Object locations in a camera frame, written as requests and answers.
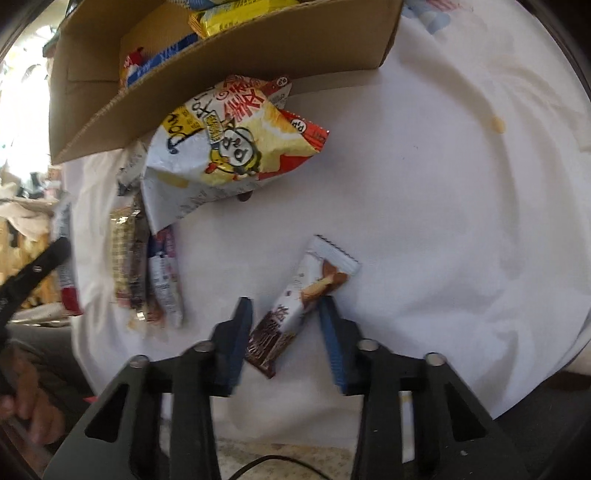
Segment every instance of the white tablecloth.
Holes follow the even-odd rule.
[[[74,348],[97,391],[132,355],[208,338],[240,296],[260,319],[315,233],[362,263],[336,293],[342,314],[396,353],[445,354],[495,417],[587,344],[588,98],[514,0],[408,4],[379,70],[295,82],[287,109],[331,130],[321,154],[246,203],[210,203],[176,225],[181,330],[143,338],[113,303],[122,153],[66,166],[86,311]],[[314,316],[273,380],[245,365],[214,410],[219,436],[262,442],[352,447],[359,420],[359,400],[332,384]]]

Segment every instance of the finger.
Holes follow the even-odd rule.
[[[14,415],[14,400],[12,397],[0,397],[0,421]]]
[[[29,435],[31,440],[42,445],[43,440],[51,429],[51,422],[53,421],[53,406],[49,403],[45,394],[37,396],[33,416],[31,417],[31,426],[29,428]]]
[[[39,389],[39,374],[35,367],[26,361],[17,361],[19,376],[17,382],[17,403],[16,411],[19,417],[24,420],[31,418]]]
[[[53,411],[51,428],[43,440],[43,445],[49,445],[58,441],[66,432],[66,421],[63,414],[56,407],[52,406],[51,409]]]

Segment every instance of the potato chip bag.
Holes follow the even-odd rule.
[[[250,192],[320,152],[328,131],[281,110],[286,77],[233,75],[169,114],[141,187],[153,232],[200,205]]]

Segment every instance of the cartoon character print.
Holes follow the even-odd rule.
[[[233,174],[234,180],[256,175],[261,163],[261,152],[250,130],[236,127],[233,119],[222,125],[221,138],[211,143],[210,163],[205,173],[221,170]]]

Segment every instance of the black cable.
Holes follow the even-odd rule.
[[[307,468],[308,470],[311,470],[312,472],[314,472],[316,475],[323,478],[324,480],[332,480],[328,475],[325,475],[320,470],[314,468],[313,466],[309,465],[308,463],[302,462],[301,460],[298,460],[296,458],[286,457],[283,455],[263,455],[262,457],[259,457],[250,463],[247,463],[245,466],[240,468],[240,470],[236,471],[236,473],[234,473],[228,480],[238,480],[242,475],[244,475],[250,469],[256,467],[260,463],[266,462],[267,460],[282,460],[284,462],[296,463],[297,465],[300,465],[304,468]]]

